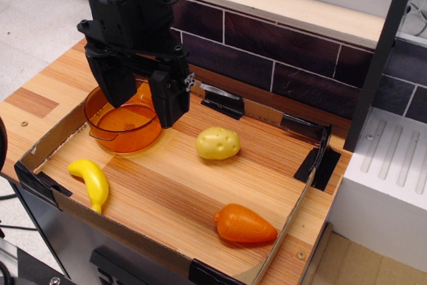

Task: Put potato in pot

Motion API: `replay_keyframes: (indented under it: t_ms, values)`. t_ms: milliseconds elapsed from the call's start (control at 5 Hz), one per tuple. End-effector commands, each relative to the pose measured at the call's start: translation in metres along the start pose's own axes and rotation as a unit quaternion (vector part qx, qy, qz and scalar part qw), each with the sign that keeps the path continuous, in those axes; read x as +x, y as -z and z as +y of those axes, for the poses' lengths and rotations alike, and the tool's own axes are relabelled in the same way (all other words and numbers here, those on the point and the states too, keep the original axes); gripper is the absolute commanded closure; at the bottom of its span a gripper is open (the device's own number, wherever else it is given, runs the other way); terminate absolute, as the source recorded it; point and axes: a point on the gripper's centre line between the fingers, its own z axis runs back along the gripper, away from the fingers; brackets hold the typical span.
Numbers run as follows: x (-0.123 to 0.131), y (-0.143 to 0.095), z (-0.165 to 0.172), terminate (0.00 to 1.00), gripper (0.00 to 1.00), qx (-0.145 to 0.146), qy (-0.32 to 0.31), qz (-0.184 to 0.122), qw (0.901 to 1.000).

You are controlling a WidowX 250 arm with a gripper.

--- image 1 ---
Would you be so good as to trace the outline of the black robot arm with grey cuff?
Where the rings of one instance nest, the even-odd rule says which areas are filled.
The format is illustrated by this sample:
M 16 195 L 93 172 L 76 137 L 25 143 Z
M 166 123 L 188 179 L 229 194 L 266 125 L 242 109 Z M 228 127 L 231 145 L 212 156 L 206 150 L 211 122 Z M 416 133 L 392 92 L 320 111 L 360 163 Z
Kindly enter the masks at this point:
M 136 92 L 135 78 L 147 78 L 163 128 L 189 111 L 195 83 L 188 50 L 171 33 L 179 0 L 88 0 L 92 18 L 77 28 L 85 35 L 90 70 L 113 107 Z

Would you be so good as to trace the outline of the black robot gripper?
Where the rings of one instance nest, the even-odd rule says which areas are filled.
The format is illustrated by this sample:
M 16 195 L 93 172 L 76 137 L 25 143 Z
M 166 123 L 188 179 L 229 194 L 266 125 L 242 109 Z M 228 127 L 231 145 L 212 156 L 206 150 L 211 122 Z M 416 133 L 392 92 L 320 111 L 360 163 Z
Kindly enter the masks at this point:
M 195 75 L 188 50 L 172 35 L 179 0 L 88 0 L 92 18 L 78 30 L 90 70 L 105 98 L 120 107 L 136 94 L 134 74 L 149 77 L 155 112 L 170 128 L 189 111 Z

